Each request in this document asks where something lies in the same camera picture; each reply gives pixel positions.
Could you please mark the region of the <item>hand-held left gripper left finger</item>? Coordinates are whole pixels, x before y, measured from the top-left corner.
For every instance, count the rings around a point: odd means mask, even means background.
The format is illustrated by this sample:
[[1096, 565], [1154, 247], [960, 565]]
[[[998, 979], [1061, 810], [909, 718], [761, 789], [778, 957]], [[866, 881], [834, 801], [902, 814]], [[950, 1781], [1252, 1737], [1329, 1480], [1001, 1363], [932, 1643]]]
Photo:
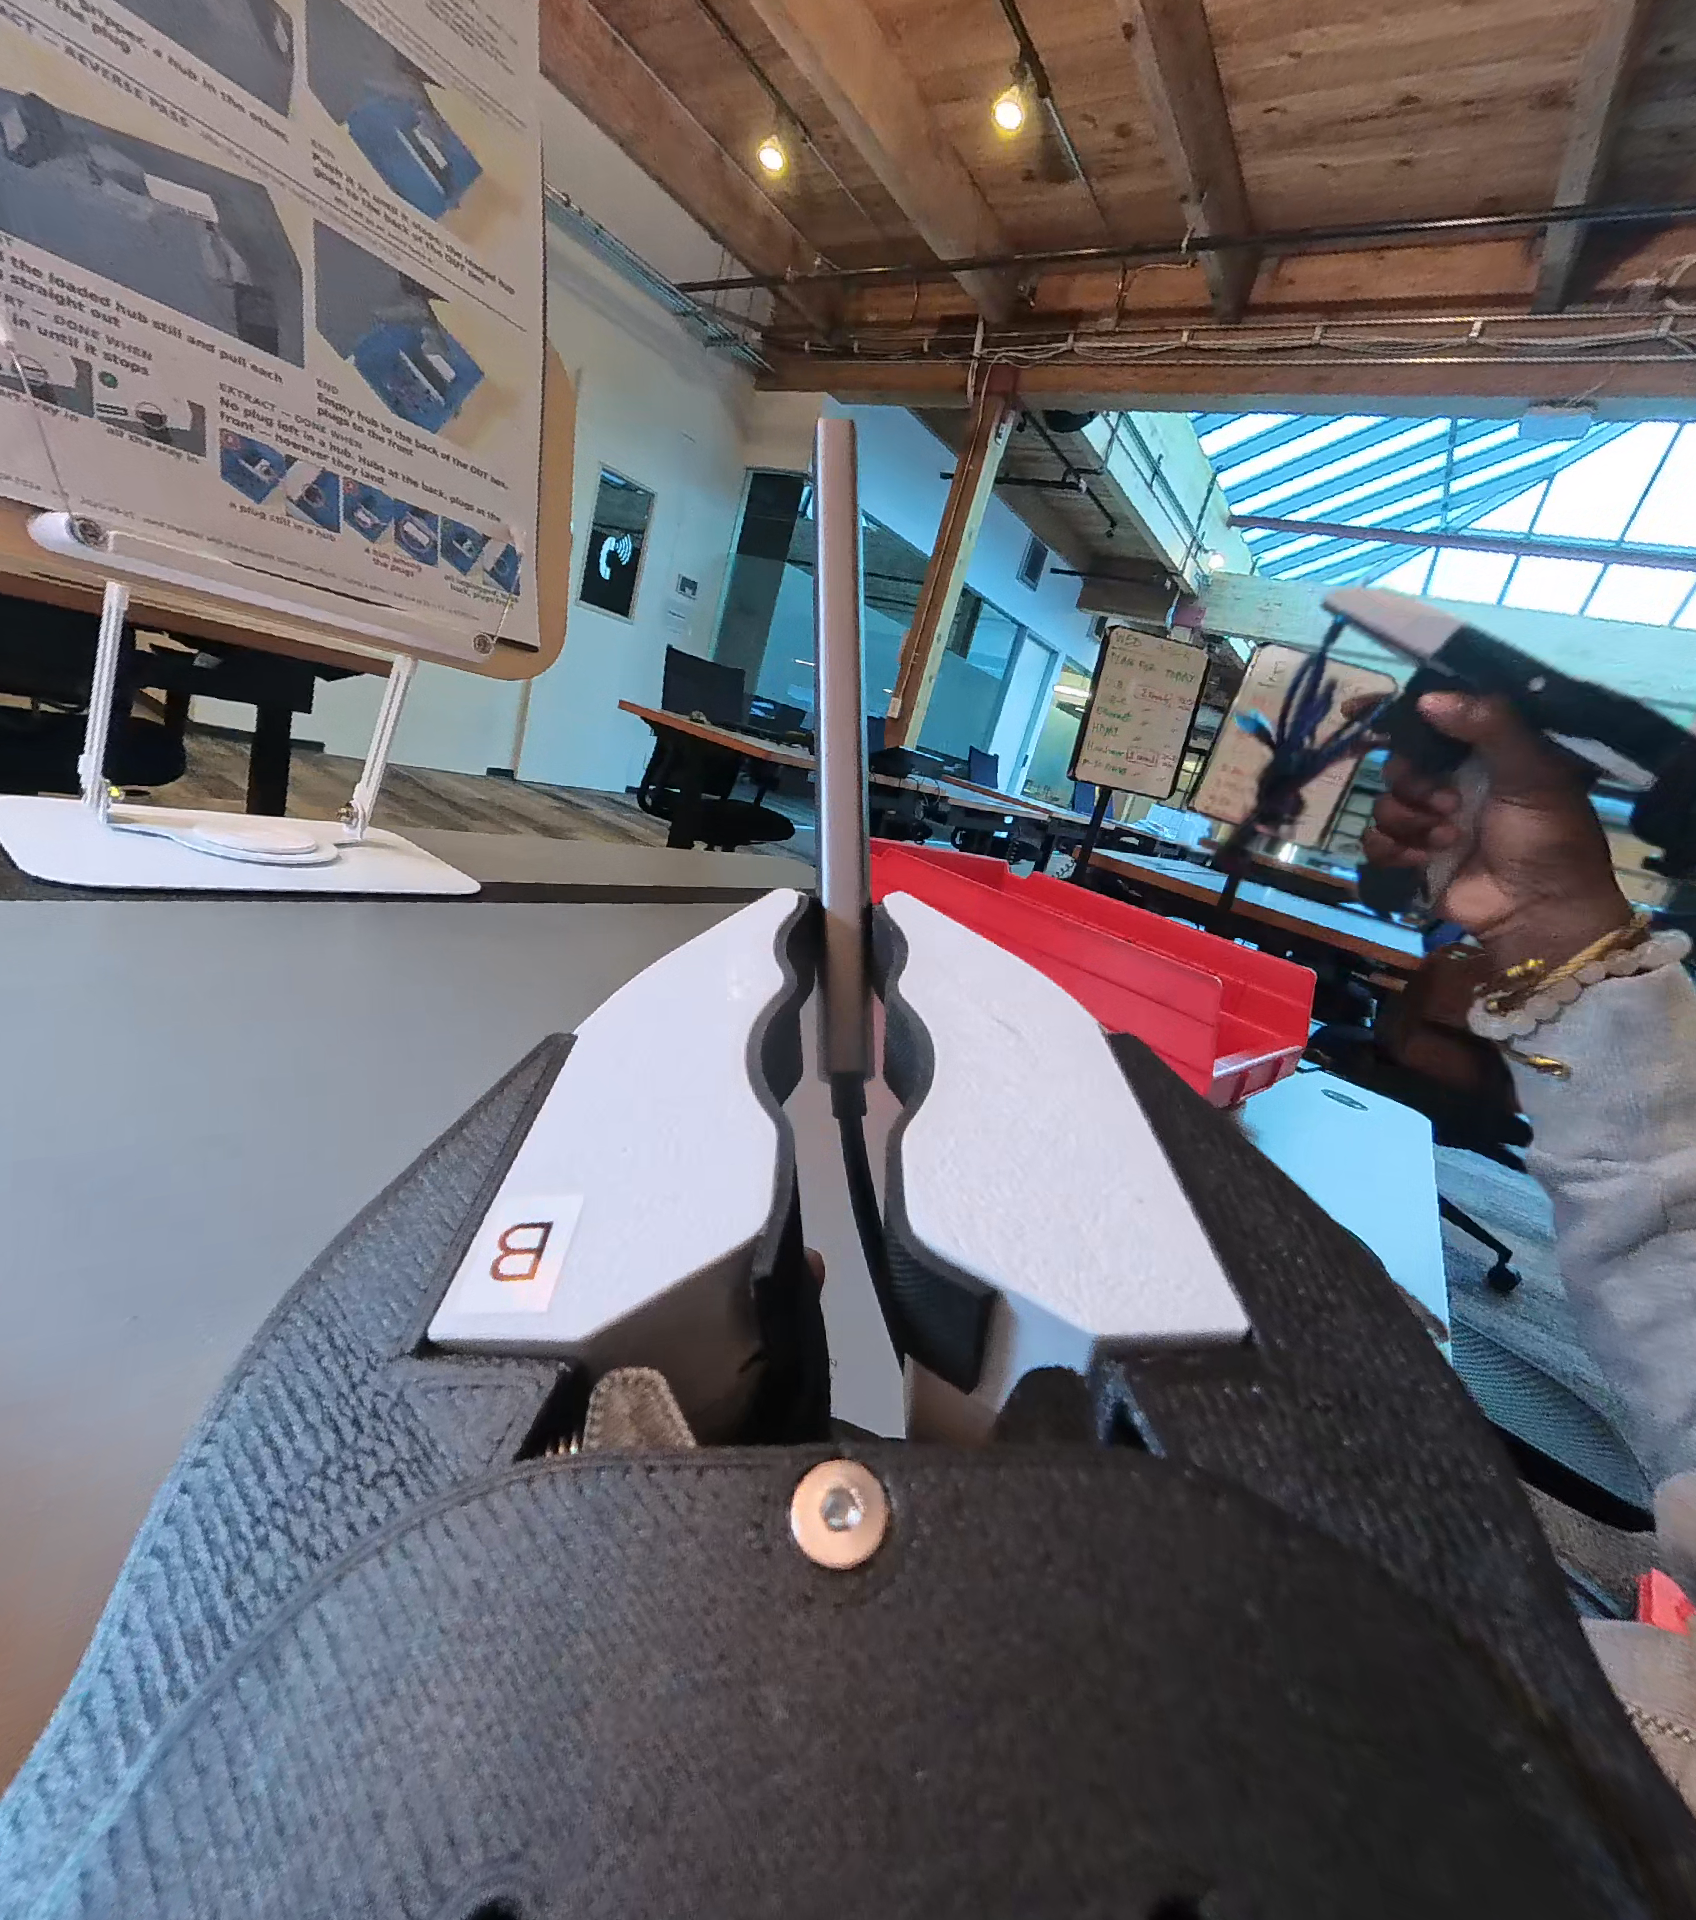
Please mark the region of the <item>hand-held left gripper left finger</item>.
[[574, 1030], [428, 1322], [457, 1354], [665, 1376], [708, 1442], [808, 1434], [808, 1260], [788, 1095], [808, 896], [782, 888]]

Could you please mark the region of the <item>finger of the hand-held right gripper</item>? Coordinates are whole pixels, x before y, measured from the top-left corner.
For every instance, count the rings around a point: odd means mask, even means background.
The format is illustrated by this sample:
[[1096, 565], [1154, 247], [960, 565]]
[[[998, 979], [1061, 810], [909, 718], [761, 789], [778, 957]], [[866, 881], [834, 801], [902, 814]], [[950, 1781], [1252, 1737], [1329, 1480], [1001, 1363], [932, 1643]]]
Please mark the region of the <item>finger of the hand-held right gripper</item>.
[[1332, 634], [1353, 627], [1410, 663], [1410, 678], [1376, 715], [1386, 751], [1447, 778], [1471, 753], [1421, 709], [1430, 693], [1509, 702], [1530, 731], [1553, 742], [1591, 779], [1649, 789], [1696, 758], [1696, 735], [1647, 703], [1550, 665], [1515, 644], [1386, 587], [1339, 587], [1323, 609]]

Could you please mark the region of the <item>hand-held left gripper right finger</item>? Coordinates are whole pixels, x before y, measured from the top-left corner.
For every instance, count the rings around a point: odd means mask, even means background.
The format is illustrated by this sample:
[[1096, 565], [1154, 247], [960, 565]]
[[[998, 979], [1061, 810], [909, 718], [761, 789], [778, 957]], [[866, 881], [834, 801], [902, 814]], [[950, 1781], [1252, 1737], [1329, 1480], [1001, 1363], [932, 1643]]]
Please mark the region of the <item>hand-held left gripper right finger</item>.
[[1249, 1312], [1117, 1037], [914, 894], [886, 896], [873, 929], [909, 1437], [986, 1442], [1034, 1373], [1245, 1343]]

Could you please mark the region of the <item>grey usb hub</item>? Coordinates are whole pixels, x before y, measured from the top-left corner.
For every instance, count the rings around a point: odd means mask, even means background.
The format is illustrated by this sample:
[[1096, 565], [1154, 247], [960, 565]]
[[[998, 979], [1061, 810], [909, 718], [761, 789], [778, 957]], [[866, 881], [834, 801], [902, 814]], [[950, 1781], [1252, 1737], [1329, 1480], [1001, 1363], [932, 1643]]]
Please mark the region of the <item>grey usb hub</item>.
[[812, 444], [815, 796], [821, 907], [818, 1056], [861, 1110], [875, 1068], [873, 868], [865, 702], [865, 541], [852, 419], [825, 416]]

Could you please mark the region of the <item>person's right forearm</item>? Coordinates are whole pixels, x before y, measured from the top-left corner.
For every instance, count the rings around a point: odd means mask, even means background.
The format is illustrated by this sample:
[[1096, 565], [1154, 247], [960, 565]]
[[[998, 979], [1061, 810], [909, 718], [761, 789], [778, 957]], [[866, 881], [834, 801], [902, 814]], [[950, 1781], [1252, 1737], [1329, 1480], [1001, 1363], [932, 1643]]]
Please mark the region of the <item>person's right forearm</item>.
[[1696, 986], [1680, 964], [1605, 978], [1515, 1066], [1558, 1272], [1696, 1597]]

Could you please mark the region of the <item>person's right hand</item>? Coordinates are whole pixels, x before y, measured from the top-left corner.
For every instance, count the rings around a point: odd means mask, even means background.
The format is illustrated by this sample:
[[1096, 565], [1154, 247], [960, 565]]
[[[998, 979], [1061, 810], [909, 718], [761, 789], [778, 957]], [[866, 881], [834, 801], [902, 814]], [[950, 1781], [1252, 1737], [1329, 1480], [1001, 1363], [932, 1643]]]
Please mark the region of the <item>person's right hand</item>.
[[1501, 978], [1540, 981], [1592, 947], [1639, 945], [1605, 827], [1571, 759], [1504, 698], [1436, 689], [1419, 698], [1436, 731], [1469, 747], [1484, 774], [1475, 821], [1456, 785], [1401, 753], [1384, 764], [1362, 851], [1372, 865], [1442, 865], [1440, 918], [1458, 923]]

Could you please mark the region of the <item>handwritten whiteboard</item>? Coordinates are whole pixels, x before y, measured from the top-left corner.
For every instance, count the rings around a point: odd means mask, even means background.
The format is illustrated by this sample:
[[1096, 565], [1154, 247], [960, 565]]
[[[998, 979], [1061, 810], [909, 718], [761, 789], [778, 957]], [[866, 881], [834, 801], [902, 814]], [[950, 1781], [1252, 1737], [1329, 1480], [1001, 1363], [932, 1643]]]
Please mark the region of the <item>handwritten whiteboard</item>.
[[[1246, 661], [1245, 680], [1217, 730], [1214, 743], [1189, 797], [1193, 812], [1227, 825], [1238, 825], [1249, 818], [1250, 801], [1256, 797], [1259, 781], [1269, 766], [1269, 743], [1250, 735], [1242, 719], [1259, 713], [1273, 726], [1304, 663], [1307, 653], [1302, 650], [1282, 644], [1265, 644]], [[1396, 678], [1353, 665], [1341, 653], [1330, 657], [1325, 680], [1335, 686], [1336, 695], [1323, 727], [1317, 730], [1318, 733], [1332, 731], [1342, 724], [1345, 702], [1364, 695], [1386, 702], [1401, 689]], [[1307, 847], [1323, 845], [1357, 774], [1357, 759], [1341, 759], [1339, 766], [1318, 774], [1309, 783], [1300, 812], [1290, 823], [1265, 827], [1262, 832], [1279, 841]]]
[[1199, 635], [1108, 625], [1077, 733], [1069, 778], [1168, 804], [1212, 660]]

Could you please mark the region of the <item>white side table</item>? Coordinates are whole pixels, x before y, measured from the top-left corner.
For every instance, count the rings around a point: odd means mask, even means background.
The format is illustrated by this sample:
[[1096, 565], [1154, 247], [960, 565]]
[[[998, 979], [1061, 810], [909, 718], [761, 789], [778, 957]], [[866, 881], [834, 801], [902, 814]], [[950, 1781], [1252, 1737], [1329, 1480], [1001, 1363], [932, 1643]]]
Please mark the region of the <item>white side table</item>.
[[1416, 1302], [1436, 1343], [1449, 1348], [1451, 1286], [1430, 1119], [1312, 1068], [1252, 1093], [1238, 1121], [1281, 1171], [1368, 1245]]

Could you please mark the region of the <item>black office chair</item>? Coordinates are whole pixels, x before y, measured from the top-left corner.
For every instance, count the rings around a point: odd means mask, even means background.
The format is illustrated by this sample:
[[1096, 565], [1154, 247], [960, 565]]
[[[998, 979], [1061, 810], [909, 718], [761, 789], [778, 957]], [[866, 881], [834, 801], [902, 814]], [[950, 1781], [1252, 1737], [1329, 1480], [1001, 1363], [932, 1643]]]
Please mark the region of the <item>black office chair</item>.
[[[741, 665], [665, 648], [663, 703], [722, 726], [742, 726], [749, 712]], [[655, 731], [655, 747], [635, 792], [637, 807], [666, 821], [671, 850], [745, 851], [795, 839], [796, 823], [762, 796], [738, 797], [738, 779], [750, 762]]]

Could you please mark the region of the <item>wooden office desk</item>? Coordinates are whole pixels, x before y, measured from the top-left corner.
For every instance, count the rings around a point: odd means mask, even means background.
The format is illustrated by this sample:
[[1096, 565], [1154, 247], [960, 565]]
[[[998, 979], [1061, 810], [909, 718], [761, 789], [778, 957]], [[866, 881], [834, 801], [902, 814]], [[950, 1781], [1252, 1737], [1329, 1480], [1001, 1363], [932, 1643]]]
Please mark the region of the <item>wooden office desk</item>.
[[736, 755], [745, 762], [790, 767], [802, 774], [815, 774], [818, 758], [812, 738], [807, 733], [762, 731], [742, 726], [724, 726], [693, 713], [652, 707], [633, 699], [620, 699], [622, 713], [638, 718], [652, 731], [671, 733], [698, 747]]

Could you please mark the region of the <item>white poster stand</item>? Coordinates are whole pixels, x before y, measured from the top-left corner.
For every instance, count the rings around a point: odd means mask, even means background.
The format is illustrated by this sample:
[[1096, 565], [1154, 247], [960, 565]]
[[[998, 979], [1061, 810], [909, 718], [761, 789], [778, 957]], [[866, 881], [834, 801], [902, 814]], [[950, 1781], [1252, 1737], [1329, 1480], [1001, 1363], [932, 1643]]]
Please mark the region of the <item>white poster stand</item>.
[[[512, 584], [490, 570], [449, 564], [447, 516], [434, 517], [434, 565], [405, 565], [402, 540], [385, 525], [365, 541], [362, 579], [339, 574], [310, 540], [294, 540], [280, 499], [243, 491], [227, 509], [251, 509], [260, 540], [206, 522], [153, 517], [129, 508], [77, 506], [57, 466], [58, 441], [20, 354], [16, 320], [0, 294], [0, 347], [40, 427], [45, 464], [60, 506], [34, 512], [26, 532], [45, 554], [88, 565], [103, 584], [92, 684], [77, 797], [0, 796], [0, 850], [34, 880], [91, 891], [357, 896], [457, 900], [476, 894], [465, 874], [412, 839], [375, 825], [386, 770], [423, 660], [484, 678], [499, 660], [542, 650], [536, 570], [549, 425], [549, 360], [532, 358], [532, 408], [524, 412], [524, 496], [515, 517], [484, 538], [516, 554]], [[362, 770], [339, 816], [320, 823], [280, 814], [174, 807], [126, 800], [108, 772], [117, 668], [138, 587], [164, 587], [227, 612], [268, 615], [386, 653], [380, 703]]]

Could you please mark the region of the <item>grey mesh chair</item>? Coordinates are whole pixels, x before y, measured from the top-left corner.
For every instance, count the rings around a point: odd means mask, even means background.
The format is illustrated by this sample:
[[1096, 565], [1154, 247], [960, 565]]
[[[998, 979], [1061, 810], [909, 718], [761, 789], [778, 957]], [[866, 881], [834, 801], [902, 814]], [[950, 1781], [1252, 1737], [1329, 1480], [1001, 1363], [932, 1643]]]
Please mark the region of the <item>grey mesh chair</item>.
[[1557, 1478], [1595, 1490], [1608, 1507], [1652, 1513], [1652, 1481], [1595, 1388], [1562, 1382], [1460, 1318], [1451, 1355], [1489, 1422], [1540, 1456]]

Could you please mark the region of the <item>phone icon door sign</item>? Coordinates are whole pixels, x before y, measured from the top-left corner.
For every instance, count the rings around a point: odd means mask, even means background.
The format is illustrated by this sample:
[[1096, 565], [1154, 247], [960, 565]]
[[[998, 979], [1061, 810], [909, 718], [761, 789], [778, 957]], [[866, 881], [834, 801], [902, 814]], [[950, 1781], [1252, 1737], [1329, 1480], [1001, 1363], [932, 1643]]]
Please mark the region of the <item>phone icon door sign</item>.
[[580, 549], [580, 606], [620, 619], [635, 618], [655, 508], [657, 491], [613, 466], [601, 466]]

